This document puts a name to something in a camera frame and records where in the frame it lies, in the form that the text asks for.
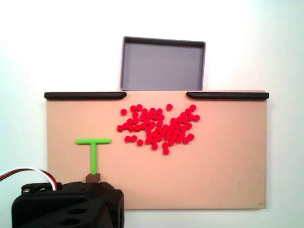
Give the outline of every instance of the white background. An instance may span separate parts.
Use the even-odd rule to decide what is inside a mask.
[[[205,41],[204,90],[270,93],[267,209],[127,211],[125,227],[304,227],[300,0],[2,1],[0,172],[47,169],[44,92],[119,90],[123,36]],[[23,172],[0,183],[1,228],[20,187],[40,181]]]

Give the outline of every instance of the gray tray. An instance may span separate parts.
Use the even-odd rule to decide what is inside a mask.
[[[120,89],[202,90],[205,42],[123,38]]]

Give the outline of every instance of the green t-shaped tool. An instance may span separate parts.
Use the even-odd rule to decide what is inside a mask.
[[[97,144],[109,144],[111,139],[76,139],[77,144],[91,144],[91,174],[97,174]]]

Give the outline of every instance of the wire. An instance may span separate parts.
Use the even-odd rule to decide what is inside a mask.
[[[42,176],[44,176],[50,182],[53,191],[57,190],[56,180],[51,174],[49,174],[48,172],[45,172],[43,170],[33,168],[33,167],[17,167],[17,168],[10,169],[4,173],[0,173],[0,181],[4,180],[5,178],[7,178],[17,172],[26,171],[26,170],[34,170],[34,171],[39,172]]]

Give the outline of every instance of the white wire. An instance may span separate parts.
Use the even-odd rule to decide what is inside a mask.
[[[36,168],[33,168],[33,167],[16,167],[16,168],[13,168],[13,169],[11,169],[11,170],[7,170],[7,171],[4,172],[4,173],[1,173],[0,176],[6,174],[6,173],[8,173],[8,172],[12,172],[12,171],[15,171],[15,170],[20,170],[20,169],[29,169],[29,170],[34,170],[34,171],[39,172],[42,176],[44,176],[45,178],[47,178],[47,180],[50,182],[53,191],[56,191],[56,187],[55,187],[55,184],[54,184],[54,182],[52,181],[52,179],[51,179],[49,176],[47,176],[44,172],[42,172],[41,170],[36,169]]]

